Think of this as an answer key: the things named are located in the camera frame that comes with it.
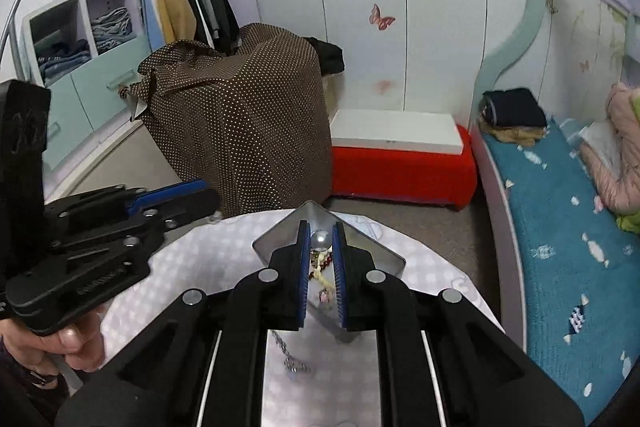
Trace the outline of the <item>person's left hand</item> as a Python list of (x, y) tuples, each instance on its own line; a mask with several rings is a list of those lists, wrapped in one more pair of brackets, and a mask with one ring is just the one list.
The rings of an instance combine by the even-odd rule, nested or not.
[(39, 375), (58, 375), (52, 355), (61, 355), (72, 369), (91, 373), (105, 359), (102, 312), (102, 307), (92, 310), (50, 336), (35, 335), (17, 319), (2, 320), (1, 339), (19, 365)]

